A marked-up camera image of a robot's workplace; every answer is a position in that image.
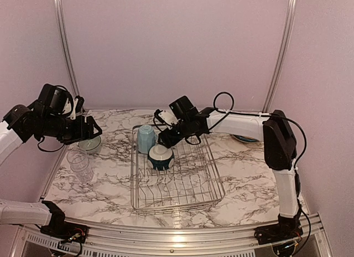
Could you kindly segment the light blue ceramic mug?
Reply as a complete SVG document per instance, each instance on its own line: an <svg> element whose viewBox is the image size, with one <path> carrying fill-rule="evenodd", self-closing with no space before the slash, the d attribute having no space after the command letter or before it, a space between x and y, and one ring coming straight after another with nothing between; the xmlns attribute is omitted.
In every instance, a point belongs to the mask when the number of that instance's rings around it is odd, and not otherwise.
<svg viewBox="0 0 354 257"><path fill-rule="evenodd" d="M142 125L137 133L138 151L147 155L149 150L155 146L157 138L158 136L151 125Z"/></svg>

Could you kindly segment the dark blue white bowl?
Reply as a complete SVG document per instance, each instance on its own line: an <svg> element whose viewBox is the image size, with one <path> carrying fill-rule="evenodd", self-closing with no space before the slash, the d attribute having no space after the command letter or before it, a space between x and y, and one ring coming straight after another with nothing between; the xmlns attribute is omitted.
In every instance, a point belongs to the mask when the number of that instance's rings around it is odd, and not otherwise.
<svg viewBox="0 0 354 257"><path fill-rule="evenodd" d="M149 150L147 164L148 167L154 170L168 170L173 167L174 162L175 156L171 148L156 144Z"/></svg>

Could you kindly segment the clear drinking glass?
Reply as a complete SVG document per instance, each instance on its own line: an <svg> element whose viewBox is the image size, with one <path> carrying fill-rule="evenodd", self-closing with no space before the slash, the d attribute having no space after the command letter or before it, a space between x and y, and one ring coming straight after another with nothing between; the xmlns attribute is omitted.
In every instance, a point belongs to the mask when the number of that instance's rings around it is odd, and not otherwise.
<svg viewBox="0 0 354 257"><path fill-rule="evenodd" d="M93 179L93 170L89 163L84 164L83 166L72 166L71 170L76 174L81 183L89 183Z"/></svg>
<svg viewBox="0 0 354 257"><path fill-rule="evenodd" d="M67 153L66 158L74 172L82 172L89 166L89 158L86 152L70 151Z"/></svg>

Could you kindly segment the blue polka dot plate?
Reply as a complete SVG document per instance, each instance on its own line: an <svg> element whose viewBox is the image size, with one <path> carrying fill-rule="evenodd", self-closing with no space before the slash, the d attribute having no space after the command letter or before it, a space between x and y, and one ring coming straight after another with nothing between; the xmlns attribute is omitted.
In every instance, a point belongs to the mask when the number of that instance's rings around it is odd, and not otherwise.
<svg viewBox="0 0 354 257"><path fill-rule="evenodd" d="M254 138L244 137L244 136L240 136L240 135L232 135L232 137L240 142L243 142L243 143L258 143L259 142L259 140L256 140Z"/></svg>

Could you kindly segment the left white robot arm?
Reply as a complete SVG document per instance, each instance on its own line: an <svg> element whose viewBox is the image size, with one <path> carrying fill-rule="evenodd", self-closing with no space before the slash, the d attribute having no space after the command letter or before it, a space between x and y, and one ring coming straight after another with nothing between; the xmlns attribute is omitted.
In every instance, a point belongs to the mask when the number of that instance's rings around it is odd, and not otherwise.
<svg viewBox="0 0 354 257"><path fill-rule="evenodd" d="M44 84L30 105L16 105L1 119L1 164L23 165L22 147L31 139L42 143L50 137L62 146L95 139L102 129L92 116L84 116L84 98L72 96L62 85ZM1 224L38 225L41 232L64 238L73 224L51 201L19 202L1 199Z"/></svg>

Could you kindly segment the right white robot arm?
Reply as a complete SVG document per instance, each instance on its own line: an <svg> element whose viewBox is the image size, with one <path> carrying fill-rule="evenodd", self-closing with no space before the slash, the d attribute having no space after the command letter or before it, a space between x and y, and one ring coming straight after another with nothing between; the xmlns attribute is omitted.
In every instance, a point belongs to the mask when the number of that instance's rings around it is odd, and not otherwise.
<svg viewBox="0 0 354 257"><path fill-rule="evenodd" d="M264 160L275 176L280 208L274 235L286 239L299 225L301 204L300 181L296 171L296 138L284 112L246 113L221 110L215 105L199 111L187 96L169 105L170 112L156 110L154 120L166 125L158 142L171 148L181 140L199 138L203 134L227 133L249 137L264 146Z"/></svg>

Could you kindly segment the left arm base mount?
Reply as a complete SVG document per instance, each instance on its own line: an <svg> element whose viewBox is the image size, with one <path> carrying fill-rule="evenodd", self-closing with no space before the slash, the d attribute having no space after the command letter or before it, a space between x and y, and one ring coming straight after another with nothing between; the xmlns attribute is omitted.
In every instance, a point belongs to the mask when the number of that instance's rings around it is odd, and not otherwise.
<svg viewBox="0 0 354 257"><path fill-rule="evenodd" d="M60 224L46 225L40 227L40 232L51 237L63 240L64 242L86 241L88 226L64 221Z"/></svg>

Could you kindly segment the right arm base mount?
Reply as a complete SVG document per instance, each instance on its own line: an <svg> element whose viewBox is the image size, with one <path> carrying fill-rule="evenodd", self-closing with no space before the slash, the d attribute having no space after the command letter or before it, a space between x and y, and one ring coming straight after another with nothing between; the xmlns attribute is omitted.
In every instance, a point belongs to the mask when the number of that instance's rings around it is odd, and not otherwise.
<svg viewBox="0 0 354 257"><path fill-rule="evenodd" d="M294 229L288 227L281 229L279 224L272 224L257 227L254 230L254 237L257 239L259 245L277 243L279 241L301 237L302 235L303 230L301 226Z"/></svg>

